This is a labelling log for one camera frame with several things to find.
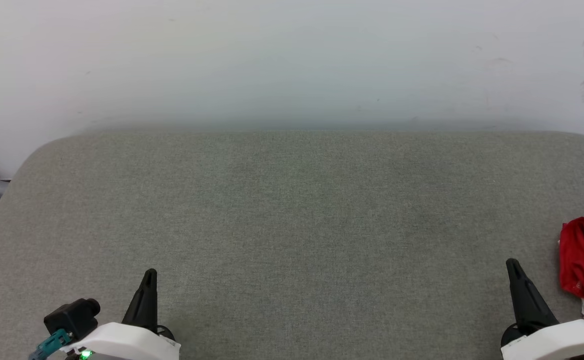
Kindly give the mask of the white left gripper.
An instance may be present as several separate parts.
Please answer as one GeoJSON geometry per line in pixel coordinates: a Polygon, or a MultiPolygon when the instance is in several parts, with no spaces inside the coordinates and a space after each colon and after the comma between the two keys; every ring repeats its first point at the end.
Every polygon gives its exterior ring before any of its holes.
{"type": "Polygon", "coordinates": [[[95,355],[123,360],[179,360],[181,344],[158,333],[158,274],[148,269],[122,319],[98,326],[81,341],[66,347],[67,354],[95,355]]]}

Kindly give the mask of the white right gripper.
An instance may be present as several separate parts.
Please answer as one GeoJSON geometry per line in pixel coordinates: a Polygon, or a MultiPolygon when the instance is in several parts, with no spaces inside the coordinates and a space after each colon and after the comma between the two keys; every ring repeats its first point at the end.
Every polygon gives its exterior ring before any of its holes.
{"type": "Polygon", "coordinates": [[[501,348],[502,358],[566,360],[584,355],[584,319],[559,324],[519,261],[508,259],[506,268],[514,312],[506,336],[521,338],[501,348]]]}

